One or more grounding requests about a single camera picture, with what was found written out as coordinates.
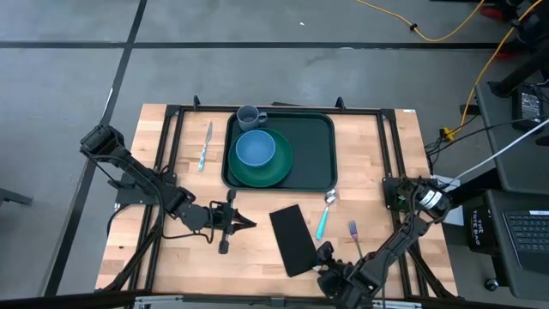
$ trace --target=dark green tray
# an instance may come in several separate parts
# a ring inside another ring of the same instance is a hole
[[[293,149],[293,164],[288,175],[278,184],[254,188],[242,184],[232,175],[228,164],[229,149],[243,133],[236,114],[227,120],[225,151],[221,178],[233,189],[325,192],[337,183],[334,123],[328,116],[315,112],[268,112],[260,126],[279,131]]]

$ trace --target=concrete floor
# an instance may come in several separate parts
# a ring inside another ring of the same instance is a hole
[[[371,1],[398,11],[432,37],[451,31],[471,3]],[[138,0],[3,0],[0,40],[121,41]],[[475,16],[452,42],[499,42],[507,27]],[[395,18],[349,1],[148,0],[137,41],[421,42]],[[140,49],[131,53],[111,124],[131,141],[143,103],[268,104],[413,108],[425,143],[459,123],[458,106],[491,51],[336,49]],[[0,208],[0,299],[40,293],[53,248],[78,185],[79,140],[98,123],[121,49],[0,49],[0,187],[34,197],[33,206]],[[501,79],[520,59],[496,62],[485,80]],[[478,118],[466,131],[482,127]],[[479,134],[441,155],[436,172],[454,176],[486,158]],[[115,191],[96,173],[60,294],[90,292],[106,242]],[[459,294],[520,306],[547,303],[495,294],[481,284],[493,269],[446,228]],[[208,305],[186,305],[187,308]]]

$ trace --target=blue bowl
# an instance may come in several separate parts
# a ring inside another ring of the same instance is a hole
[[[237,157],[249,167],[262,167],[275,155],[275,140],[262,130],[251,130],[237,140]]]

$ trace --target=green plate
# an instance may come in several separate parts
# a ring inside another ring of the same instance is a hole
[[[240,136],[234,140],[229,150],[229,167],[231,172],[240,182],[256,188],[265,188],[283,180],[290,172],[293,163],[292,146],[279,132],[270,129],[259,129],[269,133],[276,144],[273,158],[262,167],[249,167],[237,157],[236,143]]]

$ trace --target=yellow cable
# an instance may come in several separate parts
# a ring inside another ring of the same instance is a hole
[[[532,6],[530,6],[525,12],[524,14],[521,15],[521,17],[519,17],[519,21],[522,21],[524,19],[524,17],[526,17],[526,15],[528,13],[530,13],[530,11],[532,9],[534,9],[538,4],[540,4],[543,0],[538,0],[536,1],[534,4],[532,4]],[[469,108],[469,105],[471,104],[471,99],[473,98],[473,94],[474,94],[474,87],[476,85],[479,84],[480,82],[480,79],[482,79],[482,76],[484,75],[484,73],[486,72],[486,69],[488,69],[488,66],[490,65],[490,63],[492,62],[492,60],[496,57],[496,55],[498,54],[499,50],[501,49],[501,47],[504,45],[505,41],[509,38],[509,36],[513,33],[513,31],[515,31],[514,28],[511,28],[509,30],[509,32],[504,36],[504,39],[501,40],[501,42],[499,43],[498,45],[498,48],[496,49],[496,51],[493,53],[493,55],[490,57],[490,60],[488,60],[488,62],[486,63],[486,65],[484,66],[484,68],[482,69],[482,71],[480,72],[479,76],[477,77],[477,80],[474,82],[474,85],[473,85],[473,88],[471,89],[471,92],[469,93],[469,97],[467,99],[467,103],[465,104],[465,108],[463,109],[463,116],[462,116],[462,121],[460,122],[460,127],[451,131],[449,134],[448,134],[448,138],[450,140],[452,140],[454,138],[454,135],[457,134],[457,132],[459,132],[460,130],[462,130],[462,126],[463,124],[465,123],[465,117],[467,116],[467,109]]]
[[[461,25],[459,25],[459,26],[458,26],[456,29],[454,29],[454,31],[452,31],[451,33],[448,33],[447,35],[444,35],[442,38],[439,38],[439,39],[430,39],[430,38],[427,38],[426,36],[424,36],[424,35],[420,32],[420,30],[419,30],[417,27],[415,27],[413,30],[414,30],[415,33],[417,33],[422,39],[424,39],[424,40],[426,40],[426,41],[429,41],[429,42],[440,42],[440,41],[444,41],[445,39],[451,37],[452,35],[456,34],[458,31],[460,31],[460,30],[462,29],[462,27],[465,26],[466,23],[468,23],[468,21],[471,19],[471,17],[473,17],[473,15],[479,10],[480,6],[482,6],[482,4],[484,3],[484,1],[485,1],[485,0],[482,0],[482,1],[479,2],[479,5],[477,5],[477,7],[474,8],[473,12],[471,12],[471,14],[465,19],[465,21],[462,22]],[[389,10],[387,10],[387,9],[382,9],[382,8],[380,8],[380,7],[378,7],[378,6],[375,6],[375,5],[373,5],[373,4],[364,2],[364,1],[362,1],[362,0],[357,0],[357,2],[362,3],[362,4],[364,4],[364,5],[367,5],[367,6],[371,7],[371,8],[373,8],[373,9],[380,10],[380,11],[382,11],[382,12],[384,12],[384,13],[389,14],[389,15],[392,15],[392,16],[394,16],[394,17],[400,19],[401,21],[406,22],[406,24],[408,24],[408,26],[412,26],[412,25],[413,25],[413,23],[410,22],[409,20],[407,20],[406,18],[404,18],[404,17],[402,17],[401,15],[398,15],[398,14],[396,14],[396,13],[394,13],[394,12],[391,12],[391,11],[389,11]]]

